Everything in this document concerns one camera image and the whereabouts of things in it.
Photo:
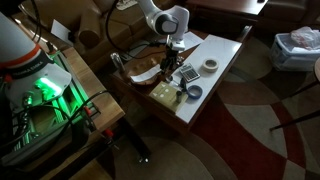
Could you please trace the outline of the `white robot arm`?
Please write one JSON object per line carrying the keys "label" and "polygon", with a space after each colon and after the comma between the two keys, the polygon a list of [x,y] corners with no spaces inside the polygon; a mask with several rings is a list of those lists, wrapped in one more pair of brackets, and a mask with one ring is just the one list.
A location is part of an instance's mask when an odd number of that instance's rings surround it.
{"label": "white robot arm", "polygon": [[161,10],[153,0],[137,0],[147,25],[166,39],[166,56],[160,63],[161,73],[174,69],[178,61],[178,52],[185,50],[184,34],[188,29],[189,11],[179,5]]}

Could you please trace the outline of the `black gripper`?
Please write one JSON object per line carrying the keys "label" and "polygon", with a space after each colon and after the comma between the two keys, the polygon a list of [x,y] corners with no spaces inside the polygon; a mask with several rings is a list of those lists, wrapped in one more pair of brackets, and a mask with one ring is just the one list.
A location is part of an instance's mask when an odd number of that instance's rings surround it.
{"label": "black gripper", "polygon": [[161,69],[161,77],[166,76],[167,71],[170,72],[170,77],[174,78],[175,69],[181,65],[176,64],[176,58],[177,58],[178,52],[176,50],[172,50],[169,46],[166,47],[165,51],[165,58],[160,63],[160,69]]}

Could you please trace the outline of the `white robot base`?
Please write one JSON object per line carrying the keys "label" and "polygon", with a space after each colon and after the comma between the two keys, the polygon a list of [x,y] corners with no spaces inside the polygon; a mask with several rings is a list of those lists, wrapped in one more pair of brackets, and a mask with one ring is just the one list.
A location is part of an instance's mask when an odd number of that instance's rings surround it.
{"label": "white robot base", "polygon": [[58,98],[72,80],[69,72],[3,13],[0,13],[0,68],[12,78],[5,87],[5,95],[16,112]]}

